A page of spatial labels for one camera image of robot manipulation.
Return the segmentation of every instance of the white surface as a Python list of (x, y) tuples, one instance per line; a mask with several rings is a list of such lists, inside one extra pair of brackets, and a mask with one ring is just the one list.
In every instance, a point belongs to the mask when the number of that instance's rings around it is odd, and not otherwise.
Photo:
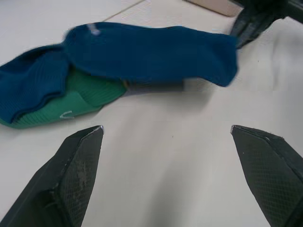
[(140, 0), (1, 0), (0, 64), (29, 49), (60, 43), (77, 25), (103, 21)]
[[(6, 5), (13, 11), (13, 3), (2, 1), (0, 21), (10, 28), (12, 23), (2, 13)], [(32, 46), (46, 44), (57, 26), (60, 31), (55, 33), (61, 38), (66, 28), (61, 23), (89, 21), (89, 13), (73, 15), (78, 19), (74, 21), (57, 20), (56, 8), (45, 12), (52, 31), (28, 40)], [(36, 26), (29, 26), (28, 20)], [(17, 33), (5, 34), (1, 61), (27, 49), (25, 39), (44, 24), (35, 15), (14, 21), (27, 31), (13, 50), (7, 46), (16, 43)], [(181, 0), (150, 0), (111, 21), (212, 32), (227, 31), (233, 19)], [(43, 127), (0, 126), (0, 217), (67, 136), (102, 124), (106, 133), (83, 227), (268, 227), (245, 182), (230, 128), (240, 124), (272, 132), (303, 154), (302, 42), (302, 25), (291, 19), (278, 21), (239, 53), (240, 72), (228, 88), (204, 83), (203, 91), (190, 86), (183, 93), (124, 97), (99, 113)]]

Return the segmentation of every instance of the ribbed fabric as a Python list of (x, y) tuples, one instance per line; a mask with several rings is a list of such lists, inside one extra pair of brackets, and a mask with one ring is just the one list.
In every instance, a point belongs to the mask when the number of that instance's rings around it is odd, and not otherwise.
[(8, 123), (62, 96), (69, 63), (60, 45), (30, 50), (0, 67), (0, 118)]
[(73, 118), (99, 110), (126, 91), (121, 82), (94, 77), (77, 69), (70, 70), (66, 86), (63, 97), (50, 100), (41, 109), (26, 113), (11, 124), (1, 119), (0, 123), (21, 129)]
[(228, 86), (237, 72), (236, 38), (182, 26), (149, 28), (119, 23), (77, 26), (63, 46), (77, 68), (138, 83), (204, 78)]

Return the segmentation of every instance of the blue sock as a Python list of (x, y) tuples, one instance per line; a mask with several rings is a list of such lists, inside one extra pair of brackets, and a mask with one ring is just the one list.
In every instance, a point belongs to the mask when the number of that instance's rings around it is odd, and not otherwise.
[(11, 123), (65, 92), (69, 63), (60, 45), (30, 50), (0, 67), (0, 118)]
[(204, 78), (228, 86), (237, 72), (236, 38), (182, 26), (149, 28), (100, 22), (77, 26), (63, 46), (92, 75), (139, 83)]

